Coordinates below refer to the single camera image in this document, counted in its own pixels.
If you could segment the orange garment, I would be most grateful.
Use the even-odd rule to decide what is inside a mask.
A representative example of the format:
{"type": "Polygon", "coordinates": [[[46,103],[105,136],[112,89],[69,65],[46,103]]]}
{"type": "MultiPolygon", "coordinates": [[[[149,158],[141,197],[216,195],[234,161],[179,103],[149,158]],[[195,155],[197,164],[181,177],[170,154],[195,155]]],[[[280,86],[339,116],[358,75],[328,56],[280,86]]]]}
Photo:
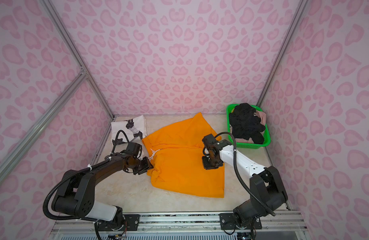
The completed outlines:
{"type": "Polygon", "coordinates": [[[203,137],[217,133],[201,113],[163,127],[142,142],[153,169],[147,172],[153,187],[207,198],[223,198],[225,169],[205,170],[203,137]]]}

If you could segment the white t-shirt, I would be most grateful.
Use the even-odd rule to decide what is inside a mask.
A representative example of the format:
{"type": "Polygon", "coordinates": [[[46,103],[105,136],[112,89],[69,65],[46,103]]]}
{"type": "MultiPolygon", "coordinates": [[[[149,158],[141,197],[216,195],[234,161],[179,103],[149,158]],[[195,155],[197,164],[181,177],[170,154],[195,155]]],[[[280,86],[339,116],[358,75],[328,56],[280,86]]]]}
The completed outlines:
{"type": "Polygon", "coordinates": [[[111,123],[111,142],[114,146],[147,137],[146,122],[143,115],[136,118],[111,123]]]}

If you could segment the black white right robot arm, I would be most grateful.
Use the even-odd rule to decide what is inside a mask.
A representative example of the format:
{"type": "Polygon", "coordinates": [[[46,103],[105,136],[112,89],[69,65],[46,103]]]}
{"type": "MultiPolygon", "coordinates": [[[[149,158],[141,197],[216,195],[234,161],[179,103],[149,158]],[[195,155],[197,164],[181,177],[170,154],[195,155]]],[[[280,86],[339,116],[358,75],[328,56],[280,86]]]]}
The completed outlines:
{"type": "Polygon", "coordinates": [[[202,157],[205,170],[216,170],[224,164],[234,168],[236,177],[250,198],[233,210],[234,224],[246,228],[257,223],[261,217],[275,216],[275,210],[288,200],[288,195],[279,171],[273,167],[264,167],[237,150],[237,143],[217,140],[209,134],[202,139],[204,144],[202,157]]]}

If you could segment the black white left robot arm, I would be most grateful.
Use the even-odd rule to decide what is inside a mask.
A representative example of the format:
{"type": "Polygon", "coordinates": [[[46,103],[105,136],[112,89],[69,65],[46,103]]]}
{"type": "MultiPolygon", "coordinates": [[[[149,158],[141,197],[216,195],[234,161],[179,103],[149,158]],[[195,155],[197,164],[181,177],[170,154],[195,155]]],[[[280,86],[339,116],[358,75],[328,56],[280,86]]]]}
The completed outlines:
{"type": "Polygon", "coordinates": [[[128,143],[121,152],[112,152],[104,161],[82,170],[65,172],[62,180],[47,194],[43,213],[57,221],[94,221],[106,229],[118,230],[126,225],[122,208],[95,200],[95,187],[111,175],[123,171],[142,175],[153,169],[147,157],[142,157],[142,146],[128,143]]]}

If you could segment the black garment in basket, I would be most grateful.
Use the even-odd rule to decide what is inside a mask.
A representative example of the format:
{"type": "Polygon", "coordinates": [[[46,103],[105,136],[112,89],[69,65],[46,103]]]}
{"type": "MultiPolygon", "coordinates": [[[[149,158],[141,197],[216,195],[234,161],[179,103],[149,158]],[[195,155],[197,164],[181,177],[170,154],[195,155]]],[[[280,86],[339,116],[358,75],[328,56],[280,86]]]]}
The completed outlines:
{"type": "Polygon", "coordinates": [[[247,103],[235,106],[228,114],[230,132],[238,143],[261,145],[266,126],[261,125],[257,109],[247,103]]]}

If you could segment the pink beige garment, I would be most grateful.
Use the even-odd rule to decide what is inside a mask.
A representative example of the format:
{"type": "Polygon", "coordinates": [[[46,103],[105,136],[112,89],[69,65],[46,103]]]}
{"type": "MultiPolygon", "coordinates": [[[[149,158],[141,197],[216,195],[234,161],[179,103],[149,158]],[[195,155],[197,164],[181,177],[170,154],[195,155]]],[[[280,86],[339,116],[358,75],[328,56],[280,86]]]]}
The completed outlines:
{"type": "Polygon", "coordinates": [[[262,112],[262,111],[257,111],[257,116],[260,118],[260,123],[261,125],[265,126],[266,125],[266,119],[267,119],[267,115],[266,113],[262,112]]]}

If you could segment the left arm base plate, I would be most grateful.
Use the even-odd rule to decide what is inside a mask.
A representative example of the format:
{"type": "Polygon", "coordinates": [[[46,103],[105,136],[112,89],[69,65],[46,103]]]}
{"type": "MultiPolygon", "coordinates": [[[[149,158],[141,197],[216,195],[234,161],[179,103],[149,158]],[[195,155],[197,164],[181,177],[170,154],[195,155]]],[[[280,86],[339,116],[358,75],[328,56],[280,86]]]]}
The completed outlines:
{"type": "Polygon", "coordinates": [[[102,232],[116,231],[136,231],[139,224],[140,215],[124,215],[122,213],[115,215],[112,221],[99,220],[95,223],[96,228],[102,232]]]}

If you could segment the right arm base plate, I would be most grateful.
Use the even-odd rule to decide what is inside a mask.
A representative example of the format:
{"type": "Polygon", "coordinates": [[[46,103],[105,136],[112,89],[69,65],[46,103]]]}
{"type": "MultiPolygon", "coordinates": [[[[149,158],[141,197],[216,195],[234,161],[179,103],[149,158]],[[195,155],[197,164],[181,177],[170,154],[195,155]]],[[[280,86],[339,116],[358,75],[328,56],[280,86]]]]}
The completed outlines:
{"type": "Polygon", "coordinates": [[[253,227],[255,230],[262,229],[262,223],[259,218],[241,219],[234,213],[219,214],[220,226],[222,230],[250,230],[253,227]]]}

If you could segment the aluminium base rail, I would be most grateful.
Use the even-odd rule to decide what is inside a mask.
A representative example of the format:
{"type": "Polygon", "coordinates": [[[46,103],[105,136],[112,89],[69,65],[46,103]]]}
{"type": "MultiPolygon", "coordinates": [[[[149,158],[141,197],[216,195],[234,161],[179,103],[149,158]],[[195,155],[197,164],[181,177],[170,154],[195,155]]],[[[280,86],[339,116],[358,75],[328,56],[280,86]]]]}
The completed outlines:
{"type": "Polygon", "coordinates": [[[276,211],[275,216],[261,217],[261,230],[222,230],[219,214],[233,212],[146,212],[140,215],[136,231],[102,232],[100,234],[192,234],[192,233],[259,233],[295,232],[299,238],[308,235],[307,225],[299,211],[276,211]]]}

